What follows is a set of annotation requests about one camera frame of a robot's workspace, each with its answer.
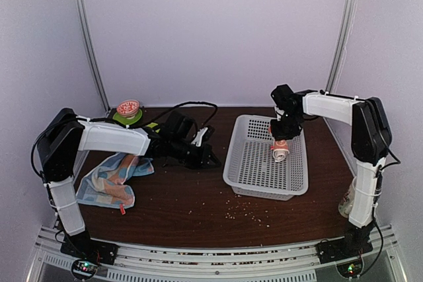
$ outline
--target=metal frame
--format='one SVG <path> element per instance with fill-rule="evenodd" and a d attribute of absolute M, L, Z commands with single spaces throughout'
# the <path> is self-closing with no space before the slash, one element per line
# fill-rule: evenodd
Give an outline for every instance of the metal frame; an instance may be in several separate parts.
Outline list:
<path fill-rule="evenodd" d="M 382 229 L 391 268 L 396 281 L 406 282 L 397 239 L 390 225 Z M 61 242 L 55 240 L 57 229 L 42 227 L 31 253 L 26 282 L 38 282 L 43 264 L 69 269 L 74 259 L 60 253 Z M 370 234 L 376 254 L 380 247 L 379 233 Z M 319 241 L 283 246 L 196 249 L 163 248 L 139 244 L 119 245 L 114 265 L 103 265 L 96 275 L 106 281 L 271 281 L 275 278 L 306 275 L 315 281 L 316 269 L 334 265 L 320 264 L 316 251 Z"/>
<path fill-rule="evenodd" d="M 97 60 L 94 53 L 93 48 L 93 40 L 91 39 L 90 30 L 88 27 L 88 20 L 87 14 L 85 12 L 85 4 L 84 0 L 75 0 L 78 8 L 79 13 L 79 22 L 81 23 L 82 33 L 84 37 L 84 45 L 85 51 L 87 52 L 87 57 L 89 61 L 89 65 L 91 68 L 91 73 L 93 74 L 95 87 L 97 89 L 98 94 L 100 95 L 100 99 L 104 108 L 104 111 L 109 111 L 110 105 L 107 100 L 106 91 L 104 89 L 104 85 L 101 80 L 100 71 L 98 70 Z"/>
<path fill-rule="evenodd" d="M 335 88 L 335 82 L 344 61 L 344 51 L 348 35 L 352 27 L 352 19 L 356 8 L 357 0 L 345 0 L 344 14 L 342 16 L 342 24 L 339 31 L 338 43 L 335 49 L 335 55 L 332 61 L 329 78 L 326 85 L 326 91 L 332 92 Z"/>

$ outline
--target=robotic arm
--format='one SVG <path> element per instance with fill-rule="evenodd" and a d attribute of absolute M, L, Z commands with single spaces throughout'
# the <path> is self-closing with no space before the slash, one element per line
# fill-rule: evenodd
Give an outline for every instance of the robotic arm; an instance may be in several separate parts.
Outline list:
<path fill-rule="evenodd" d="M 205 143 L 212 135 L 213 127 L 203 127 L 196 132 L 195 139 L 189 141 L 186 137 L 194 120 L 178 112 L 172 112 L 160 125 L 160 130 L 148 127 L 128 129 L 99 121 L 78 117 L 72 109 L 64 108 L 35 145 L 42 163 L 40 175 L 66 233 L 61 251 L 78 258 L 84 257 L 93 264 L 113 264 L 117 246 L 91 240 L 79 210 L 73 188 L 77 151 L 123 152 L 149 158 L 173 157 L 193 169 L 218 167 L 220 162 L 212 147 Z"/>
<path fill-rule="evenodd" d="M 351 148 L 357 163 L 356 195 L 345 238 L 317 246 L 321 262 L 336 261 L 370 251 L 369 234 L 374 228 L 373 210 L 381 190 L 381 168 L 385 165 L 391 130 L 380 99 L 359 99 L 305 90 L 293 92 L 288 85 L 271 94 L 278 119 L 272 120 L 275 140 L 292 139 L 301 133 L 304 115 L 339 120 L 352 126 Z"/>

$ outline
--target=wooden table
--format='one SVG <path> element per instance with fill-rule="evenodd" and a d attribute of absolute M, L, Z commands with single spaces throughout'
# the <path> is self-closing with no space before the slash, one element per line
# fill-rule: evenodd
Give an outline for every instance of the wooden table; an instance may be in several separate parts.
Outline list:
<path fill-rule="evenodd" d="M 163 109 L 148 109 L 145 120 Z M 198 123 L 210 108 L 183 108 Z M 305 122 L 309 189 L 289 201 L 235 195 L 222 178 L 235 119 L 241 114 L 273 116 L 271 108 L 221 108 L 210 122 L 216 131 L 209 143 L 222 161 L 214 170 L 189 170 L 164 159 L 155 173 L 132 178 L 135 206 L 117 209 L 80 205 L 94 238 L 154 246 L 226 248 L 268 246 L 332 238 L 343 234 L 347 220 L 338 202 L 352 181 L 351 172 L 322 119 Z M 92 151 L 81 176 L 110 153 Z"/>

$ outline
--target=plastic basket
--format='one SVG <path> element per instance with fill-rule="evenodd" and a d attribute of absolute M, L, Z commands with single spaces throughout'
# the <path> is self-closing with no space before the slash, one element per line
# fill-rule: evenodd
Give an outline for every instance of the plastic basket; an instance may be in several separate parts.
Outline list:
<path fill-rule="evenodd" d="M 276 163 L 268 128 L 273 118 L 242 115 L 233 128 L 223 179 L 236 194 L 287 201 L 308 187 L 304 134 L 288 141 L 289 155 Z"/>

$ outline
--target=white wall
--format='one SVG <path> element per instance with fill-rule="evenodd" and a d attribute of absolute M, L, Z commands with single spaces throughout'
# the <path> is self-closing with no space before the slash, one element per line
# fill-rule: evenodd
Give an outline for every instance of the white wall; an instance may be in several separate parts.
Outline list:
<path fill-rule="evenodd" d="M 358 0 L 337 93 L 382 99 L 402 159 L 386 169 L 378 215 L 391 223 L 414 281 L 423 253 L 423 0 Z M 350 129 L 331 123 L 349 152 Z"/>
<path fill-rule="evenodd" d="M 85 0 L 111 105 L 271 105 L 324 88 L 344 0 Z"/>
<path fill-rule="evenodd" d="M 63 107 L 102 114 L 74 0 L 0 0 L 0 280 L 22 281 L 53 211 L 30 168 L 37 135 Z"/>

